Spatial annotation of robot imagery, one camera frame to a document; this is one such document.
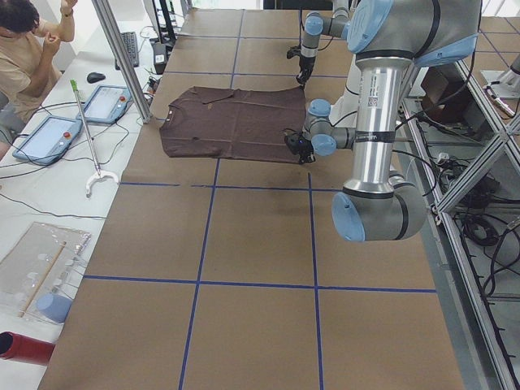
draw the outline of t-shirt sleeve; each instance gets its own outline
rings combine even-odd
[[[45,19],[40,18],[40,23],[38,24],[38,27],[36,30],[34,30],[32,33],[36,35],[37,37],[44,37],[47,32],[49,31],[46,27],[47,21]]]
[[[31,78],[19,67],[5,58],[0,57],[0,90],[6,94],[18,93],[31,84]]]

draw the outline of computer mouse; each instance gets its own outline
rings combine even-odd
[[[87,75],[87,81],[90,84],[97,83],[98,81],[105,80],[106,76],[102,73],[97,73],[96,71],[93,71]]]

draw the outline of blue cup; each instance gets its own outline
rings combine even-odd
[[[65,322],[71,305],[71,299],[50,292],[41,296],[36,302],[38,310],[48,319],[52,319],[56,323]]]

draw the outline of beige shirt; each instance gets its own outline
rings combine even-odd
[[[25,123],[61,76],[61,72],[53,65],[47,86],[40,97],[21,93],[31,84],[31,75],[40,63],[42,47],[36,37],[44,37],[45,34],[46,21],[40,19],[40,25],[34,32],[28,32],[20,38],[0,37],[0,91],[9,98],[16,114]]]

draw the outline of red cylinder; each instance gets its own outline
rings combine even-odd
[[[5,331],[0,333],[0,358],[46,366],[54,344]]]

